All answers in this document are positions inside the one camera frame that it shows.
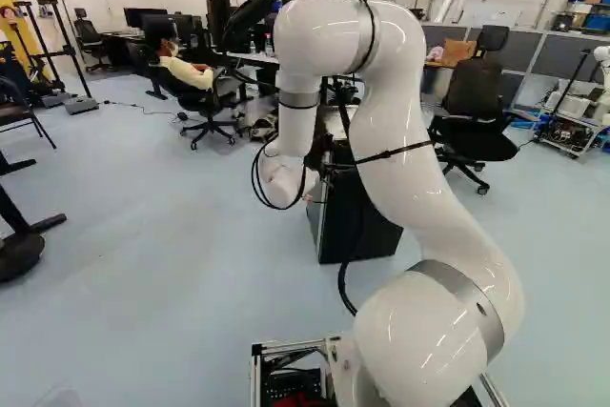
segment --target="gray floor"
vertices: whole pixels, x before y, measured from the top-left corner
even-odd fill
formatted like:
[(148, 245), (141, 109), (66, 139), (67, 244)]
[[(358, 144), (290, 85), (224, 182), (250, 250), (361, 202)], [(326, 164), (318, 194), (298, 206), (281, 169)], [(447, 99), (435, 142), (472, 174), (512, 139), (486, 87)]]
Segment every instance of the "gray floor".
[[(148, 87), (135, 76), (91, 82), (99, 99), (177, 112)], [(38, 164), (2, 183), (29, 220), (70, 220), (46, 235), (31, 275), (0, 289), (0, 405), (59, 394), (53, 407), (76, 407), (77, 397), (84, 407), (245, 406), (251, 343), (350, 329), (337, 267), (316, 263), (304, 209), (255, 201), (250, 145), (218, 137), (193, 153), (171, 115), (129, 107), (40, 119), (58, 150), (34, 129), (3, 133), (11, 160)], [(485, 170), (485, 197), (448, 176), (526, 290), (523, 326), (491, 368), (514, 406), (610, 399), (609, 159), (578, 163), (529, 145)], [(354, 302), (417, 253), (405, 234), (394, 257), (351, 266)]]

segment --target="office chair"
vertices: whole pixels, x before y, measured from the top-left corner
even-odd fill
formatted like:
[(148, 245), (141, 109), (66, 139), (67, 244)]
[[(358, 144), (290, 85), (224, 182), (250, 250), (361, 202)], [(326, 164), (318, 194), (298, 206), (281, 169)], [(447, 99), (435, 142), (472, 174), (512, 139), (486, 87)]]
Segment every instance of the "office chair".
[(154, 59), (149, 62), (151, 62), (150, 72), (152, 77), (161, 85), (161, 88), (169, 92), (178, 100), (180, 107), (187, 112), (197, 112), (207, 119), (204, 123), (188, 126), (182, 128), (180, 131), (180, 135), (183, 136), (185, 136), (188, 131), (201, 131), (197, 137), (191, 141), (191, 150), (195, 151), (197, 149), (197, 142), (208, 132), (218, 132), (229, 139), (230, 145), (234, 145), (234, 136), (224, 131), (222, 129), (223, 127), (232, 127), (234, 128), (235, 133), (240, 137), (243, 135), (244, 129), (239, 128), (239, 121), (237, 119), (231, 121), (214, 120), (214, 117), (225, 108), (234, 109), (239, 105), (239, 102), (236, 101), (235, 92), (227, 92), (218, 95), (218, 80), (222, 75), (221, 72), (214, 76), (212, 89), (204, 91), (179, 80), (165, 67), (155, 65), (156, 62)]
[(106, 64), (102, 61), (102, 58), (108, 56), (102, 36), (97, 33), (95, 26), (89, 19), (85, 19), (87, 12), (85, 9), (74, 9), (76, 13), (76, 20), (74, 21), (74, 27), (76, 28), (76, 42), (78, 47), (86, 54), (90, 54), (95, 57), (99, 62), (92, 66), (86, 66), (85, 71), (97, 71), (98, 69), (111, 69), (110, 64)]
[(490, 185), (475, 172), (485, 162), (512, 159), (519, 148), (503, 132), (516, 118), (534, 120), (527, 112), (505, 110), (498, 94), (502, 66), (487, 57), (488, 51), (500, 51), (508, 39), (509, 29), (483, 26), (477, 40), (475, 57), (459, 61), (451, 77), (449, 90), (428, 129), (437, 148), (437, 159), (446, 163), (443, 173), (461, 170), (478, 184), (477, 192), (486, 195)]

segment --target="black monitor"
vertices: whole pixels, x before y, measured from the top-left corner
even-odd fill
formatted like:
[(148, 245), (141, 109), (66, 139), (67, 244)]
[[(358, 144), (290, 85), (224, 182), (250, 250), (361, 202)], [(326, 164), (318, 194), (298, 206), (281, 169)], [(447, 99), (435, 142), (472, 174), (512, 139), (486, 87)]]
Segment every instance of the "black monitor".
[(143, 14), (142, 26), (143, 29), (150, 22), (170, 21), (175, 26), (175, 31), (180, 39), (187, 47), (191, 45), (191, 37), (194, 34), (193, 17), (189, 14)]
[(142, 29), (142, 15), (144, 14), (168, 14), (165, 9), (123, 9), (125, 20), (130, 28)]

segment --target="metal frame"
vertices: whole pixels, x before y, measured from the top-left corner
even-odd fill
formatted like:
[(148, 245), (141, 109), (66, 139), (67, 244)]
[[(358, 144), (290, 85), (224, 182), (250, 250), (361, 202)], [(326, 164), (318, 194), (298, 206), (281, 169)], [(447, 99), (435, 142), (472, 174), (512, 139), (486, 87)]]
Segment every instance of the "metal frame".
[[(352, 394), (353, 373), (360, 366), (354, 340), (348, 336), (329, 336), (318, 340), (300, 342), (265, 342), (253, 345), (250, 359), (250, 405), (261, 406), (262, 362), (266, 358), (289, 356), (304, 351), (313, 351), (324, 356), (330, 376), (322, 377), (322, 393), (334, 393), (340, 407), (354, 407)], [(498, 389), (488, 373), (479, 376), (489, 400), (494, 407), (510, 407), (506, 398)]]

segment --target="black cable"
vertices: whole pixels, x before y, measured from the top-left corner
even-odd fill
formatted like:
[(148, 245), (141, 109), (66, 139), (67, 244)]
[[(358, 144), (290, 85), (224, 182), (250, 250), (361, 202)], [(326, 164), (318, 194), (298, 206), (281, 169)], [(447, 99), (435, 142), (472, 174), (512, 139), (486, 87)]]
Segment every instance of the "black cable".
[(145, 107), (143, 107), (141, 105), (137, 105), (137, 104), (124, 104), (123, 102), (112, 102), (110, 100), (105, 100), (104, 104), (105, 105), (122, 105), (123, 107), (134, 107), (136, 109), (141, 109), (142, 114), (172, 114), (173, 116), (177, 117), (177, 114), (174, 112), (147, 112)]
[(268, 208), (274, 209), (274, 210), (288, 210), (288, 209), (291, 209), (294, 205), (296, 205), (302, 199), (303, 191), (305, 190), (305, 176), (307, 174), (307, 168), (305, 167), (305, 164), (303, 164), (303, 173), (301, 175), (301, 182), (300, 182), (300, 185), (298, 186), (298, 191), (296, 192), (295, 200), (293, 200), (293, 202), (290, 203), (287, 207), (277, 207), (276, 205), (272, 204), (271, 201), (269, 200), (269, 198), (267, 197), (267, 195), (265, 195), (262, 184), (260, 182), (260, 172), (258, 170), (258, 160), (260, 159), (260, 155), (262, 155), (265, 152), (265, 148), (267, 148), (267, 146), (271, 142), (273, 142), (275, 140), (275, 138), (276, 138), (276, 136), (270, 138), (262, 147), (260, 147), (260, 150), (258, 150), (256, 155), (254, 156), (254, 160), (252, 162), (252, 167), (250, 169), (250, 182), (251, 182), (252, 188), (254, 190), (254, 194), (256, 195), (256, 198), (265, 207), (268, 207)]
[(360, 239), (362, 237), (362, 227), (364, 226), (364, 224), (363, 224), (364, 223), (364, 210), (362, 209), (362, 201), (360, 200), (363, 196), (361, 195), (361, 193), (358, 193), (358, 194), (360, 194), (360, 195), (356, 196), (356, 204), (358, 206), (358, 210), (357, 210), (358, 211), (358, 220), (357, 220), (357, 226), (356, 226), (356, 230), (355, 230), (356, 236), (354, 237), (354, 243), (352, 245), (352, 249), (348, 253), (345, 260), (341, 263), (341, 266), (339, 267), (339, 271), (336, 275), (336, 286), (339, 289), (339, 296), (341, 297), (341, 300), (343, 301), (343, 305), (345, 305), (345, 308), (353, 316), (356, 316), (358, 309), (352, 303), (350, 298), (347, 296), (347, 293), (345, 292), (345, 275), (347, 273), (347, 267), (349, 266), (350, 262), (352, 262), (354, 260), (354, 258), (356, 257), (356, 249), (358, 248), (358, 245), (360, 244)]

